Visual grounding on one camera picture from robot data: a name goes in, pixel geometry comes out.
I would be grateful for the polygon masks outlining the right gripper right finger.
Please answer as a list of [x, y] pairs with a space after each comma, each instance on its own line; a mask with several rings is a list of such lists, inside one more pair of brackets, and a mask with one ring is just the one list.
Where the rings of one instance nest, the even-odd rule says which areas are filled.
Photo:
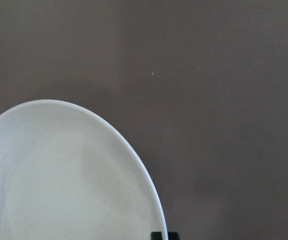
[[167, 237], [168, 240], [180, 240], [180, 235], [178, 232], [168, 232]]

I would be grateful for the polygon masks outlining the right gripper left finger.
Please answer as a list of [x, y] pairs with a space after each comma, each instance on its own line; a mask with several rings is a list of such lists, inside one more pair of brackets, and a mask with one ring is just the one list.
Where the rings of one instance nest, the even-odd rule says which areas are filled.
[[154, 231], [150, 234], [151, 240], [163, 240], [163, 235], [160, 231]]

